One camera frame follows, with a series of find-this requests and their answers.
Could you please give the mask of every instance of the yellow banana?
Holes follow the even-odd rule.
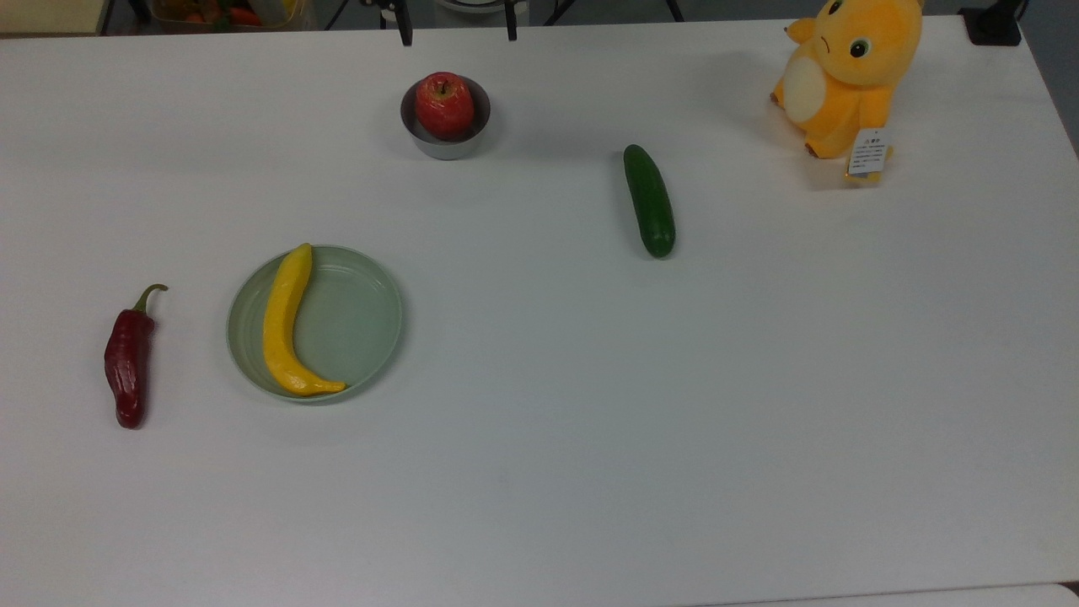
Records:
[[[262,357],[267,368],[282,388],[299,397],[331,395],[345,388],[344,384],[327,382],[303,367],[292,347],[296,313],[300,309],[300,299],[311,278],[312,261],[313,252],[308,243],[282,259],[262,321]]]

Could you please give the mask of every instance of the metal bowl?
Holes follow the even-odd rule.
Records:
[[[487,96],[483,87],[474,80],[463,75],[461,79],[468,85],[468,92],[472,94],[473,102],[476,105],[476,115],[473,118],[473,123],[468,127],[468,130],[456,139],[447,141],[435,137],[416,119],[415,89],[420,86],[422,80],[413,84],[401,99],[401,122],[405,123],[405,127],[412,135],[412,142],[415,143],[415,147],[420,148],[423,153],[431,157],[456,160],[468,155],[479,146],[483,127],[487,126],[487,121],[491,118],[491,99]]]

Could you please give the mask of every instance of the light green plate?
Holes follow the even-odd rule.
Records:
[[[341,246],[315,246],[311,279],[300,301],[292,340],[304,367],[347,385],[337,395],[297,397],[282,388],[262,358],[262,319],[285,251],[240,288],[229,311],[233,362],[263,392],[293,403],[340,401],[355,395],[390,360],[401,331],[401,298],[373,259]]]

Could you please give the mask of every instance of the red chili pepper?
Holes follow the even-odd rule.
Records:
[[[120,313],[105,347],[105,376],[117,398],[117,422],[132,430],[146,417],[146,373],[154,328],[153,319],[146,314],[146,300],[158,289],[168,287],[150,285],[134,308]]]

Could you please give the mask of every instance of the green cucumber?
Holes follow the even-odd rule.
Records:
[[[648,152],[636,143],[626,148],[622,160],[644,248],[653,257],[667,257],[674,248],[674,212],[659,167]]]

